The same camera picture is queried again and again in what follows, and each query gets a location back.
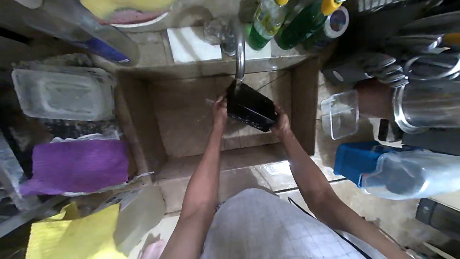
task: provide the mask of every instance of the black container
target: black container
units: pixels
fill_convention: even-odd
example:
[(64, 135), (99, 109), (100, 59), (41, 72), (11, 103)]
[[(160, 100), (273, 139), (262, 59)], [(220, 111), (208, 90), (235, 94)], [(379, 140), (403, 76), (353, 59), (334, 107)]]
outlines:
[(236, 90), (236, 81), (227, 88), (227, 113), (230, 117), (263, 132), (270, 130), (278, 115), (273, 101), (245, 83)]

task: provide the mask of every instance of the blue container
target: blue container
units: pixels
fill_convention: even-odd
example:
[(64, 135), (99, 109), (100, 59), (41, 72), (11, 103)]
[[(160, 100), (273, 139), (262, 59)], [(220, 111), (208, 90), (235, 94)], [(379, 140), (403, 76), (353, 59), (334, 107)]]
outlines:
[(335, 155), (334, 174), (344, 176), (361, 188), (363, 174), (372, 173), (377, 167), (379, 156), (388, 152), (400, 152), (419, 149), (404, 146), (402, 148), (381, 145), (378, 141), (341, 144)]

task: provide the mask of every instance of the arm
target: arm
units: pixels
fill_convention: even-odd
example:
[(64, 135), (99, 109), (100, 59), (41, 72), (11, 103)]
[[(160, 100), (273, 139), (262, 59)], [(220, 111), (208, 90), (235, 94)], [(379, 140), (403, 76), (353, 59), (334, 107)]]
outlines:
[(332, 229), (358, 237), (387, 258), (409, 259), (406, 253), (380, 233), (374, 225), (340, 200), (324, 174), (295, 138), (286, 113), (278, 106), (276, 111), (280, 118), (271, 130), (283, 143), (294, 180), (308, 208), (318, 220)]
[(190, 178), (176, 228), (161, 259), (199, 258), (219, 201), (220, 144), (227, 122), (227, 103), (220, 96), (212, 107), (213, 130), (203, 158)]

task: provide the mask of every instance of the dish soap bottle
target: dish soap bottle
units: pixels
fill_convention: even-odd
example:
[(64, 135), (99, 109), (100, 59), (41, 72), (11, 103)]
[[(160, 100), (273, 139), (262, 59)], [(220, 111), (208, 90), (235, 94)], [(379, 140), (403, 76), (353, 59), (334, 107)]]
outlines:
[(275, 37), (281, 49), (288, 50), (318, 31), (328, 15), (340, 7), (345, 0), (314, 0), (305, 4), (305, 0), (294, 7)]
[(254, 15), (254, 23), (249, 33), (248, 45), (261, 50), (278, 32), (286, 17), (288, 0), (262, 0)]

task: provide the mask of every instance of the hand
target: hand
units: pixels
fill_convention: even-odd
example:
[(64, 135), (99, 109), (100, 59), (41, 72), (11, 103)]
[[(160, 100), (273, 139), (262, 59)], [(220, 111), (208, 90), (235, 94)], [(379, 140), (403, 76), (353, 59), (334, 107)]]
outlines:
[(289, 124), (289, 118), (286, 112), (277, 104), (275, 104), (275, 111), (278, 114), (278, 121), (273, 125), (270, 130), (279, 139), (282, 139), (285, 135), (291, 133), (291, 125)]
[(213, 114), (213, 125), (225, 128), (227, 124), (227, 99), (226, 93), (219, 96), (211, 108)]

